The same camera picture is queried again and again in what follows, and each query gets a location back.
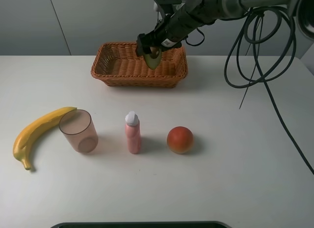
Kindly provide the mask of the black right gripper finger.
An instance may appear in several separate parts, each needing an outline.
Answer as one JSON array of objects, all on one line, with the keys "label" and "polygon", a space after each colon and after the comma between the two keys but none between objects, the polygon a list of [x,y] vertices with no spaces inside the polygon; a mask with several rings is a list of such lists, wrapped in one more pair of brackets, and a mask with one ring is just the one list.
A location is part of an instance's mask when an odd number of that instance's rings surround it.
[{"label": "black right gripper finger", "polygon": [[158,48],[155,48],[155,58],[160,59],[162,56],[162,53],[171,50],[172,47],[164,47],[164,46],[160,46]]}]

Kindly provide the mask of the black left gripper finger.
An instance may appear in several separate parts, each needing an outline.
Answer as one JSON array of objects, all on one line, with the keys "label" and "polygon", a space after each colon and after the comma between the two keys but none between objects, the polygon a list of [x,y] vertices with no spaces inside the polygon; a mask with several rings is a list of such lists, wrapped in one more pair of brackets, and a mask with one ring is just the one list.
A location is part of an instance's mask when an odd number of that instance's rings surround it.
[{"label": "black left gripper finger", "polygon": [[137,37],[136,44],[137,56],[144,56],[152,53],[151,51],[152,41],[148,34],[144,33],[139,34]]}]

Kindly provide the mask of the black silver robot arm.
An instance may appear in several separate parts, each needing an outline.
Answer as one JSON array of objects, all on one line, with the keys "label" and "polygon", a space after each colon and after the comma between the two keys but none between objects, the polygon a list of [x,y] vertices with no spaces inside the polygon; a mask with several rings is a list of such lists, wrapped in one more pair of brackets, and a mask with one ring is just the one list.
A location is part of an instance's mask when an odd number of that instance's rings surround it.
[{"label": "black silver robot arm", "polygon": [[137,56],[151,55],[181,47],[181,41],[197,28],[216,20],[242,18],[250,8],[285,5],[295,17],[300,31],[314,38],[314,0],[154,0],[154,10],[162,19],[155,28],[137,38]]}]

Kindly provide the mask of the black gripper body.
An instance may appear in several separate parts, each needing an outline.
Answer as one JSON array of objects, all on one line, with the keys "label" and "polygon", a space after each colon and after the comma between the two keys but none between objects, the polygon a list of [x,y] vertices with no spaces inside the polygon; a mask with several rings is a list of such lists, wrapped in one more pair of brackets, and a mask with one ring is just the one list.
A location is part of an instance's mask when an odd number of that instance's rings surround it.
[{"label": "black gripper body", "polygon": [[173,48],[199,27],[199,21],[186,12],[167,15],[143,37],[144,47]]}]

